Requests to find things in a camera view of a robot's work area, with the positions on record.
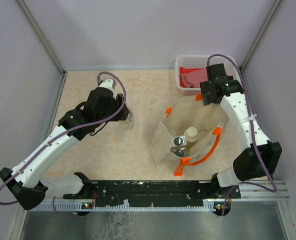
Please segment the amber liquid bottle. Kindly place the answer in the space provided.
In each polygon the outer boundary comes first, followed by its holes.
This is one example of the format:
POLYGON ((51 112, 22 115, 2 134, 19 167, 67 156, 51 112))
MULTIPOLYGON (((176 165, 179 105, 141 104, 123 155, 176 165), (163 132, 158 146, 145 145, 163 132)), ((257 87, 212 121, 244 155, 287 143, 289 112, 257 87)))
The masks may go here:
POLYGON ((118 123, 125 129, 130 130, 133 128, 135 123, 135 118, 133 115, 133 112, 130 111, 128 115, 125 117, 125 119, 119 120, 118 123))

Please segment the beige round bottle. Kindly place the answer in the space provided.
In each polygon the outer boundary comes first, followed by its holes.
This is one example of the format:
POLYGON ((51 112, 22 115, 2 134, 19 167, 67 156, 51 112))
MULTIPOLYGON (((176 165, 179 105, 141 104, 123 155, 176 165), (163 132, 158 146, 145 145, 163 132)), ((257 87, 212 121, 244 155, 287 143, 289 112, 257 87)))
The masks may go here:
POLYGON ((184 131, 184 136, 188 146, 194 145, 198 140, 198 130, 195 127, 189 127, 184 131))

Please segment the canvas bag orange handles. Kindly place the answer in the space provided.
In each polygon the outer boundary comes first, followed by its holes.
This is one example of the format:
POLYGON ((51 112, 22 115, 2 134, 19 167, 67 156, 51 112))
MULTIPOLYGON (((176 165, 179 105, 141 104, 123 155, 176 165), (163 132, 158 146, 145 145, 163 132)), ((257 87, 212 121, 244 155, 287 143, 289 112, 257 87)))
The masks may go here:
POLYGON ((151 141, 157 169, 172 167, 179 177, 184 167, 205 162, 220 149, 228 119, 218 104, 204 105, 200 93, 176 101, 165 111, 151 141))

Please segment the white bottle black cap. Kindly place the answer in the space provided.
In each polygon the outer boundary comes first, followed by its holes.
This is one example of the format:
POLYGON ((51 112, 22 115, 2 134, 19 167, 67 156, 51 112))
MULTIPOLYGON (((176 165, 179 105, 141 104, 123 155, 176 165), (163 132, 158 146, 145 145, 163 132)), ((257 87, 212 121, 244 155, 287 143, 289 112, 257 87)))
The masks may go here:
POLYGON ((184 135, 174 136, 171 138, 171 148, 185 147, 187 141, 184 135))

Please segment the clear bottle black cap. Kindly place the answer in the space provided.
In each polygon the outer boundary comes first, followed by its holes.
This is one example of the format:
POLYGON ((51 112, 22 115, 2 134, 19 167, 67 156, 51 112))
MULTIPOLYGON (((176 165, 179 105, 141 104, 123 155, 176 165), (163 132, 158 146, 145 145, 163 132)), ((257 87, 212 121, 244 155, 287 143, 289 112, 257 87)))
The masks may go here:
POLYGON ((183 158, 187 153, 187 149, 185 147, 174 148, 174 149, 172 149, 172 153, 174 153, 176 156, 178 156, 180 158, 183 158))

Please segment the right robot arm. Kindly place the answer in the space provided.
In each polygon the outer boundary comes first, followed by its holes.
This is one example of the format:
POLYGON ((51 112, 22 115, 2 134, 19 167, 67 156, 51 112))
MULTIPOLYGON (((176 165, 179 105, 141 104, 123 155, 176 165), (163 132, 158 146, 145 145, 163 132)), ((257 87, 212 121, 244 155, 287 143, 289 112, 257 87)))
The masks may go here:
POLYGON ((271 176, 279 162, 282 147, 262 131, 256 117, 248 110, 246 93, 240 82, 228 76, 224 64, 206 67, 206 82, 200 84, 204 105, 218 104, 229 117, 239 137, 241 153, 233 165, 211 179, 211 192, 217 198, 229 187, 254 178, 271 176))

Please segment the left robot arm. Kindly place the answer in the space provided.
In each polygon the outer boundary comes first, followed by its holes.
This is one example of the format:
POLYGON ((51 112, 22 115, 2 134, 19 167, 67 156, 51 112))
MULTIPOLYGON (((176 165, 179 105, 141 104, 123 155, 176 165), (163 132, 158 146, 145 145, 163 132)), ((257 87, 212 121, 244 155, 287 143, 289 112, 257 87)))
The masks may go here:
POLYGON ((0 170, 0 178, 24 210, 31 210, 44 199, 84 199, 92 192, 92 182, 81 172, 67 177, 43 178, 44 173, 71 147, 87 135, 94 135, 102 123, 125 121, 130 114, 126 92, 108 87, 92 90, 87 101, 69 110, 48 138, 24 161, 0 170))

